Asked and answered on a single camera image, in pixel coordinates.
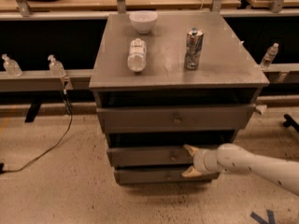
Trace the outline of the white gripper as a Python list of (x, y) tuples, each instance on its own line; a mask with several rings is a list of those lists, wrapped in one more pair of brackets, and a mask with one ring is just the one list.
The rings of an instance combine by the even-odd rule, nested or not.
[(222, 170), (218, 164), (216, 149), (198, 148), (187, 144), (183, 147), (193, 157), (193, 166), (181, 174), (183, 177), (191, 178), (202, 174), (214, 174)]

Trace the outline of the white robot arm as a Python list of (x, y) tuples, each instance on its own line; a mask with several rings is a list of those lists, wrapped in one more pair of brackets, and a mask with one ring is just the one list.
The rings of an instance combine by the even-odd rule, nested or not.
[(227, 172), (253, 172), (279, 187), (299, 195), (299, 162), (287, 161), (248, 152), (226, 143), (216, 149), (183, 146), (192, 157), (192, 165), (182, 173), (196, 177)]

